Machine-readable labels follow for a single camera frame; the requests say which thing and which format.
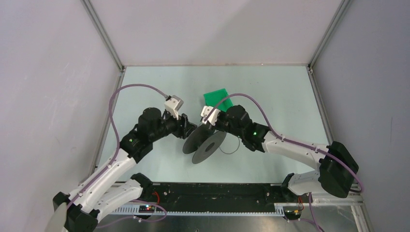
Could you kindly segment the grey perforated cable spool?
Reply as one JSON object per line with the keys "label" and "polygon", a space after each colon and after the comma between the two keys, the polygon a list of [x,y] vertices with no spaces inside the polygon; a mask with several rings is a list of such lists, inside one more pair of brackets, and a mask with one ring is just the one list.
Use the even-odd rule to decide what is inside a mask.
{"label": "grey perforated cable spool", "polygon": [[202,124],[186,139],[182,152],[193,154],[192,163],[199,164],[209,158],[224,142],[227,133]]}

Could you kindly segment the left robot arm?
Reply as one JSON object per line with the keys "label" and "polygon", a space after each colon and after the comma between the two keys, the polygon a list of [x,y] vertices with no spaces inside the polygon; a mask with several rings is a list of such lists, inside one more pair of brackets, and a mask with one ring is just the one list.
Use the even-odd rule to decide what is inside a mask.
{"label": "left robot arm", "polygon": [[104,217],[132,201],[148,201],[153,195],[150,180],[139,174],[120,187],[111,186],[153,149],[154,142],[168,136],[186,139],[197,128],[185,114],[172,116],[147,108],[138,123],[117,144],[115,153],[84,183],[69,194],[53,198],[54,215],[47,232],[92,232]]}

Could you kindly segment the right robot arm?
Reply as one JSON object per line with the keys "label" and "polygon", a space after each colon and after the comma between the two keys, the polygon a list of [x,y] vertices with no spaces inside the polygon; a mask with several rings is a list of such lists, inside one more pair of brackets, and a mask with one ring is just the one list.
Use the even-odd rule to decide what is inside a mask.
{"label": "right robot arm", "polygon": [[347,198],[359,167],[344,144],[337,141],[330,145],[305,144],[276,135],[268,126],[253,122],[241,105],[232,106],[227,112],[205,106],[201,117],[211,128],[240,138],[251,151],[279,154],[313,168],[307,173],[286,176],[281,184],[285,201],[294,202],[306,193]]}

